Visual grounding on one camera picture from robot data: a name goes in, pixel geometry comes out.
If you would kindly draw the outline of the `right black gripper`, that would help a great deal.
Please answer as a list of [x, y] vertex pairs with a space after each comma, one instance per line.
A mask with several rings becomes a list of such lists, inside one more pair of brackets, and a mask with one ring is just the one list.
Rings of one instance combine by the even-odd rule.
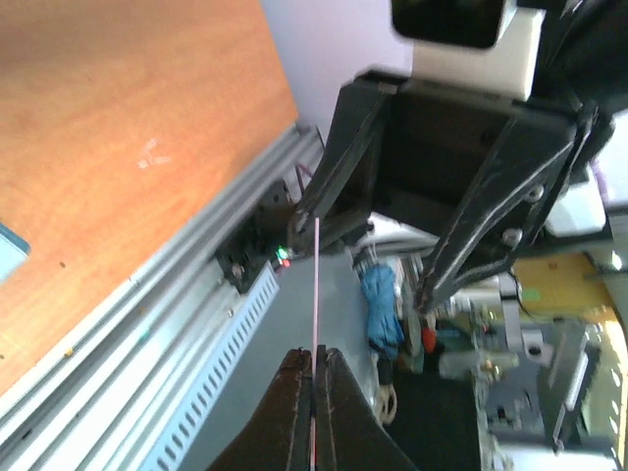
[[527, 101], [370, 73], [338, 97], [323, 157], [288, 223], [299, 257], [368, 231], [373, 210], [439, 236], [415, 290], [426, 315], [509, 270], [574, 170], [614, 132], [594, 106]]

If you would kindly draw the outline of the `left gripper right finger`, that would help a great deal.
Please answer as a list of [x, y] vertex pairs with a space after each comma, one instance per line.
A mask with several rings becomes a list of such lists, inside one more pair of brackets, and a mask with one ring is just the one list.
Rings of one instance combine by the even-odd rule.
[[336, 348], [320, 345], [314, 375], [317, 470], [413, 470], [411, 460], [374, 416]]

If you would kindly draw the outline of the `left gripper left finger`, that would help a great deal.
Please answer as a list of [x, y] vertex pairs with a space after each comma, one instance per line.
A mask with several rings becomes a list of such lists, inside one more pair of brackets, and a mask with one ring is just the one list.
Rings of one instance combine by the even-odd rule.
[[209, 468], [308, 470], [312, 410], [312, 354], [291, 349], [249, 421]]

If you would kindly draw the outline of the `blue card holder wallet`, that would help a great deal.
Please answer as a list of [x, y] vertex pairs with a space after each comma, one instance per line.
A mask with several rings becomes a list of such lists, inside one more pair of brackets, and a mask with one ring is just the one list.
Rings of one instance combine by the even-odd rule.
[[6, 282], [30, 254], [30, 245], [4, 224], [0, 225], [0, 280]]

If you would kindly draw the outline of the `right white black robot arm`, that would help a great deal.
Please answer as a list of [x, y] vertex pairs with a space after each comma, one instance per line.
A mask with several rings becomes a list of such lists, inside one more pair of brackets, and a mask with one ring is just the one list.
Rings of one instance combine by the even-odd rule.
[[288, 222], [299, 254], [350, 245], [380, 214], [435, 237], [414, 305], [605, 236], [593, 161], [612, 124], [594, 103], [512, 100], [367, 72], [338, 96], [323, 158]]

